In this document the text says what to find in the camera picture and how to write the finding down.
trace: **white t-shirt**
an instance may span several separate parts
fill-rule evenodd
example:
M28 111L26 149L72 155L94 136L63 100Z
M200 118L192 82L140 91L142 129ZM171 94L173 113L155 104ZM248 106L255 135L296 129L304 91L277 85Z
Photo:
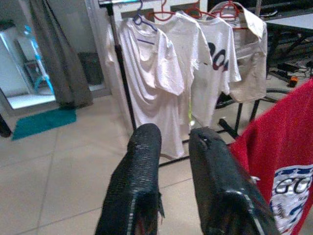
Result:
M221 92L229 94L229 83L241 80L232 28L221 18L197 20L213 59L212 65L201 63L194 72L191 86L192 115L203 126L210 126Z
M173 44L160 30L137 26L132 19L120 23L118 36L136 125L156 124L162 135L161 152L181 157L178 96L184 81Z
M217 4L210 12L219 11L224 4ZM266 95L266 60L268 49L268 34L266 23L253 13L246 10L241 4L233 2L243 9L235 19L227 18L235 29L234 42L237 64L241 81L231 82L230 96L237 102L254 101ZM224 15L233 15L233 8L224 9Z
M194 69L197 70L201 63L212 63L206 39L199 24L195 20L185 17L180 13L176 13L162 24L156 24L147 19L144 19L144 21L162 30L168 39L173 42L185 83L184 92L179 97L180 130L182 137L188 138L190 130L188 111L191 84L194 80Z

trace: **clothes hanger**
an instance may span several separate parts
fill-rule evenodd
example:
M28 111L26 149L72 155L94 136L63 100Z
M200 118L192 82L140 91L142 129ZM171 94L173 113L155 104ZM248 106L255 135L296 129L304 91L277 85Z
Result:
M133 22L136 25L141 25L144 23L144 24L150 26L155 32L157 32L157 29L152 24L149 24L148 22L145 22L142 20L142 17L140 15L140 11L142 9L142 6L143 6L143 2L142 2L142 0L140 0L140 7L137 9L137 14L133 17Z
M191 11L197 11L197 12L199 13L199 16L191 15L191 17L196 18L196 19L201 18L203 14L204 14L204 15L207 15L207 16L210 16L210 17L214 17L214 18L216 17L215 15L210 14L210 13L208 13L208 12L201 11L201 10L197 7L197 4L199 4L199 3L200 3L200 0L198 0L197 2L195 2L195 3L192 5L192 7L186 9L186 10L185 10L185 13L189 15L189 13L190 13Z
M226 16L226 15L223 15L223 10L224 10L224 9L227 9L227 8L229 9L230 7L232 7L232 8L235 10L235 15L233 15L233 16ZM239 13L240 13L240 10L238 9L237 5L236 5L235 3L233 3L232 0L228 0L228 2L225 3L225 4L221 7L220 11L212 12L212 14L219 14L219 15L220 15L220 18L232 18L232 19L238 18ZM233 29L237 30L237 29L248 29L248 28L247 28L247 27L239 27L239 28L233 28Z
M150 12L148 14L148 19L153 16L154 18L156 18L159 21L168 21L174 14L175 12L172 11L164 11L164 5L166 4L167 0L164 1L164 3L161 4L161 10L162 11L156 11L156 12ZM166 19L161 19L159 17L156 16L156 14L170 14L170 16Z

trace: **clothing rack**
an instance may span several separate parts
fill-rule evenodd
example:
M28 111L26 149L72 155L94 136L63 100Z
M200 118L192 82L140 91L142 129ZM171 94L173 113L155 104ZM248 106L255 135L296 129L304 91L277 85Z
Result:
M126 78L126 74L125 74L125 67L124 67L124 61L123 61L123 54L122 54L122 47L119 44L118 41L118 36L117 36L117 31L116 31L116 24L115 24L115 19L114 19L114 11L113 11L113 5L115 4L119 4L119 3L131 3L131 2L140 2L140 0L98 0L99 3L99 7L100 8L106 8L108 15L109 15L109 21L112 27L112 32L113 32L113 38L114 38L114 48L115 48L115 52L116 52L116 56L117 56L117 60L118 60L118 64L119 64L119 68L121 71L121 76L122 76L122 81L123 81L123 86L124 86L124 91L125 91L125 95L126 95L126 100L127 100L127 105L128 105L128 109L129 109L129 113L130 113L130 117L131 117L131 122L132 122L132 126L133 126L133 130L136 130L136 122L135 122L135 118L134 118L134 110L133 110L133 105L132 105L132 101L131 101L131 97L130 97L130 92L129 92L129 87L128 87L128 83L127 83L127 78ZM257 7L258 5L260 5L260 2L262 2L262 0L258 0L257 1ZM258 105L259 105L259 100L257 100L254 103L254 107L253 107L253 111L251 114L251 118L250 120L254 119ZM220 119L219 120L219 125L223 128L220 131L217 131L217 133L228 133L232 138L236 138L238 137L238 128L239 128L239 122L240 122L240 117L241 117L241 112L242 112L242 107L243 104L240 103L238 106L238 112L237 112L237 118L236 118L236 125L235 128L233 129L231 126L228 125L228 123L224 120L224 119ZM188 143L189 140L184 140L182 141L183 144ZM185 156L185 157L181 157L178 159L174 159L165 163L162 163L159 165L159 167L163 167L166 165L170 165L170 164L174 164L177 162L181 162L184 160L189 159L189 156Z

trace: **blue hanger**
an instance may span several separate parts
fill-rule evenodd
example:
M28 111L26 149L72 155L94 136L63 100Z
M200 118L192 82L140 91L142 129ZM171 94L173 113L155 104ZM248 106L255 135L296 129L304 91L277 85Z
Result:
M140 0L140 7L137 9L137 14L133 17L133 21L136 25L141 25L142 23L150 26L155 32L157 32L157 29L152 25L152 24L149 24L147 22L144 22L142 20L142 17L140 15L140 10L142 9L142 6L143 6L143 2L142 0Z

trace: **t-shirt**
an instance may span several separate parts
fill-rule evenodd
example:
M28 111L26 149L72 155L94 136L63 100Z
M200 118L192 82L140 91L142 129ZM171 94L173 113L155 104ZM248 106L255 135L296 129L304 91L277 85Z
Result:
M194 80L194 69L199 69L200 63L211 64L211 57L205 36L199 24L180 13L174 14L162 24L144 19L156 28L162 30L173 42L177 54L185 89L179 97L179 120L183 138L189 134L189 104L191 99L191 84Z
M219 11L227 2L217 4L210 12ZM237 18L226 18L234 29L234 43L241 81L231 82L230 96L237 102L254 101L266 95L266 59L268 34L266 23L246 10L241 4L233 2L243 12ZM233 8L223 10L223 15L232 16Z
M210 126L221 92L229 94L229 82L241 80L234 45L233 31L221 18L197 20L213 59L213 64L201 63L194 72L191 86L192 115L202 126Z
M297 235L313 203L313 81L252 122L232 154L269 203L282 235Z
M184 90L184 80L173 44L162 31L138 26L132 19L120 23L118 36L136 125L157 125L162 135L161 152L181 157L178 96Z

